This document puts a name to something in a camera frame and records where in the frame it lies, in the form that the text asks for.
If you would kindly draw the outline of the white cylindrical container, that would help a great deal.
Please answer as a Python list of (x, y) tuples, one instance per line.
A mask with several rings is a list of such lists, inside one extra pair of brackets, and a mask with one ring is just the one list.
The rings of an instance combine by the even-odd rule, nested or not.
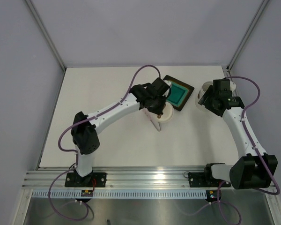
[(205, 92), (208, 90), (209, 86), (213, 85), (212, 81), (208, 81), (202, 84), (197, 97), (195, 98), (195, 104), (197, 106), (197, 108), (203, 112), (207, 112), (208, 110), (203, 106), (199, 104), (199, 101), (201, 100), (201, 98), (203, 97), (203, 95), (205, 94)]

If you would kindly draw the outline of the white round lid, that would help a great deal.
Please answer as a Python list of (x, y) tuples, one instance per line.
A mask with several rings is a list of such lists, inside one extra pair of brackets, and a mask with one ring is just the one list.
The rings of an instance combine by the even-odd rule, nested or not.
[(163, 116), (158, 119), (159, 123), (166, 123), (169, 122), (171, 120), (171, 118), (173, 117), (174, 114), (174, 108), (172, 106), (172, 104), (166, 102), (164, 108), (163, 108)]

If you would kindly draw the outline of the clear plastic tongs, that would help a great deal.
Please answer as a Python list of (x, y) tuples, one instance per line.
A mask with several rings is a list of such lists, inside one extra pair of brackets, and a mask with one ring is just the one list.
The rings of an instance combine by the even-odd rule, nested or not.
[(143, 112), (145, 113), (145, 115), (148, 117), (148, 119), (150, 120), (150, 122), (154, 125), (155, 129), (160, 132), (161, 131), (161, 127), (160, 127), (160, 123), (157, 117), (157, 114), (151, 113), (149, 112), (146, 108), (143, 109)]

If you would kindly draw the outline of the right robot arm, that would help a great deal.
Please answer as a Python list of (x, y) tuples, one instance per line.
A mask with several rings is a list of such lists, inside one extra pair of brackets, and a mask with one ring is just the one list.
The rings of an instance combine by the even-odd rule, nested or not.
[(221, 117), (228, 126), (239, 156), (234, 165), (207, 164), (203, 180), (209, 186), (223, 180), (234, 189), (264, 191), (274, 182), (278, 160), (258, 141), (246, 116), (248, 107), (240, 97), (232, 95), (235, 89), (236, 85), (224, 78), (203, 83), (198, 93), (198, 106)]

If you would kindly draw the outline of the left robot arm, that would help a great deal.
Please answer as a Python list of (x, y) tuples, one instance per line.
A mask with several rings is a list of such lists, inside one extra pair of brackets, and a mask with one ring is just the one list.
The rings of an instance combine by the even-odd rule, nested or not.
[(92, 181), (93, 152), (100, 146), (99, 134), (109, 125), (142, 110), (156, 130), (161, 131), (160, 123), (169, 121), (173, 115), (173, 109), (166, 102), (171, 86), (170, 81), (156, 78), (152, 83), (134, 85), (118, 102), (96, 113), (76, 114), (71, 135), (78, 150), (74, 177), (80, 186), (88, 186)]

